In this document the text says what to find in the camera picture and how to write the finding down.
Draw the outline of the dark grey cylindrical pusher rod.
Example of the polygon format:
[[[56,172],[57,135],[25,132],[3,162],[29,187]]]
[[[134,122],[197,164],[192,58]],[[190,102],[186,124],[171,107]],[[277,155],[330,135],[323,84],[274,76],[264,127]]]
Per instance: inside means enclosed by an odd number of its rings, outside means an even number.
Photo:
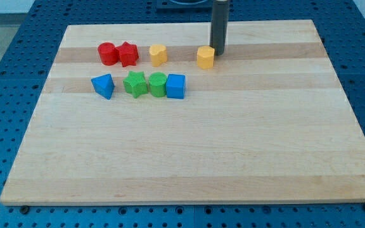
[[[229,1],[213,0],[209,46],[215,49],[216,56],[224,53],[228,21]]]

